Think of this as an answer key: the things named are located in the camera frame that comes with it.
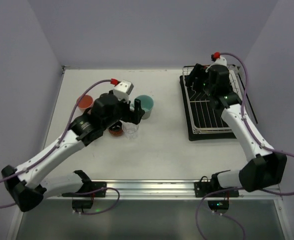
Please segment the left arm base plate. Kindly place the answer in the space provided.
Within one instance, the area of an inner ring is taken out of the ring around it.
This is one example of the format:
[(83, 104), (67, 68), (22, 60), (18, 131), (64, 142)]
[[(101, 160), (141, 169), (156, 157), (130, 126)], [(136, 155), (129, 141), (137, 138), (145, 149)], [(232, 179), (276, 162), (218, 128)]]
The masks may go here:
[(63, 193), (62, 197), (104, 198), (106, 196), (106, 181), (86, 182), (77, 192)]

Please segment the clear glass cup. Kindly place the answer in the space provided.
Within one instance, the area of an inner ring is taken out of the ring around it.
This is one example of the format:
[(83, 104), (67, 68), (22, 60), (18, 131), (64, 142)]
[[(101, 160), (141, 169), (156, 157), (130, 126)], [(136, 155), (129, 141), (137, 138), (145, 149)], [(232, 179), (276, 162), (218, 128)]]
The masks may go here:
[(126, 138), (133, 140), (138, 137), (138, 130), (139, 125), (130, 123), (130, 122), (123, 122), (122, 123), (122, 131)]

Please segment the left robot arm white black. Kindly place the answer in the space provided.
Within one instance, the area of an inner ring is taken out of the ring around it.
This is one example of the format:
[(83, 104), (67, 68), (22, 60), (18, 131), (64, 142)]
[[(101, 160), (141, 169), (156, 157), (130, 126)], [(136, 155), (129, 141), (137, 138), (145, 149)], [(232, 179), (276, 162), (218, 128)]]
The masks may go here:
[(5, 166), (1, 175), (6, 190), (22, 212), (34, 209), (43, 199), (53, 196), (56, 190), (44, 182), (51, 171), (102, 137), (104, 131), (115, 123), (122, 121), (137, 125), (144, 113), (139, 99), (131, 104), (111, 92), (102, 94), (94, 101), (92, 108), (87, 108), (76, 117), (47, 148), (19, 166)]

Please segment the pale green mug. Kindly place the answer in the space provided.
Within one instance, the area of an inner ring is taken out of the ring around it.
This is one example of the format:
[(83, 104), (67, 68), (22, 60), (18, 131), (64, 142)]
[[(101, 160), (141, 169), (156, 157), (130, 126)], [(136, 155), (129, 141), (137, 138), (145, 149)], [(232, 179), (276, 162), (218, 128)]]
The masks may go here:
[(154, 107), (154, 100), (149, 95), (139, 95), (137, 96), (129, 105), (131, 112), (135, 111), (135, 101), (140, 101), (140, 109), (144, 111), (144, 114), (139, 112), (142, 120), (146, 120), (150, 117), (152, 109)]

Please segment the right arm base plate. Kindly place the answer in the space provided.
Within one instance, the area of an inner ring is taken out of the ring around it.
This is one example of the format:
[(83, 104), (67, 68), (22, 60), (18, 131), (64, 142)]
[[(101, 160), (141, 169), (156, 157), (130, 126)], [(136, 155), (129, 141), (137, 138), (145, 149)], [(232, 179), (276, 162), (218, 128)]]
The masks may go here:
[[(200, 180), (195, 181), (193, 183), (193, 185), (194, 185), (194, 195), (196, 198), (202, 198), (209, 193), (223, 190), (223, 188), (220, 187), (219, 185), (217, 185), (215, 183), (215, 181), (211, 182), (211, 179), (208, 179), (207, 176), (203, 176)], [(210, 197), (212, 197), (212, 198), (218, 198), (218, 197), (238, 198), (239, 196), (240, 196), (240, 194), (239, 194), (238, 190), (230, 190), (230, 191), (226, 191), (226, 192), (215, 193), (215, 194), (211, 195)]]

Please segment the pink plastic cup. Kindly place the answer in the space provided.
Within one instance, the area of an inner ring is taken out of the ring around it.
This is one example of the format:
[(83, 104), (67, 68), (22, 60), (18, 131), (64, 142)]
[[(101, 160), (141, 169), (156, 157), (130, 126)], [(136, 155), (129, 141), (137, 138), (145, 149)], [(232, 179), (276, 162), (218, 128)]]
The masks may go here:
[(87, 109), (90, 109), (94, 105), (94, 99), (90, 95), (84, 95), (77, 99), (77, 108), (84, 112)]

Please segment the red glazed round cup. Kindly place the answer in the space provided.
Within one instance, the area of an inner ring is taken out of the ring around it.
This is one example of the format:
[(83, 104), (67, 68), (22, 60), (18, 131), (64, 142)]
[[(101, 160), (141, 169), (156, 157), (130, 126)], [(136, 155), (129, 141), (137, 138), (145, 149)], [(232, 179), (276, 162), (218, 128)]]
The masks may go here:
[(114, 137), (120, 137), (124, 134), (122, 126), (119, 124), (109, 127), (108, 131)]

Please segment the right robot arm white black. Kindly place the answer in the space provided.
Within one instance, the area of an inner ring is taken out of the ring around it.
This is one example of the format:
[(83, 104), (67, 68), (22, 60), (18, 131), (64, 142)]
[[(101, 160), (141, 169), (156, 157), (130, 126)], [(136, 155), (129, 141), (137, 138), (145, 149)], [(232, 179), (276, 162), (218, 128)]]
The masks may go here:
[(245, 109), (238, 89), (236, 75), (227, 65), (204, 66), (196, 64), (190, 74), (180, 77), (182, 90), (194, 91), (200, 96), (200, 113), (207, 113), (210, 124), (206, 135), (221, 133), (218, 123), (226, 124), (239, 141), (247, 164), (240, 170), (225, 170), (212, 174), (201, 190), (213, 193), (225, 189), (242, 188), (247, 192), (278, 185), (283, 177), (287, 156), (275, 153)]

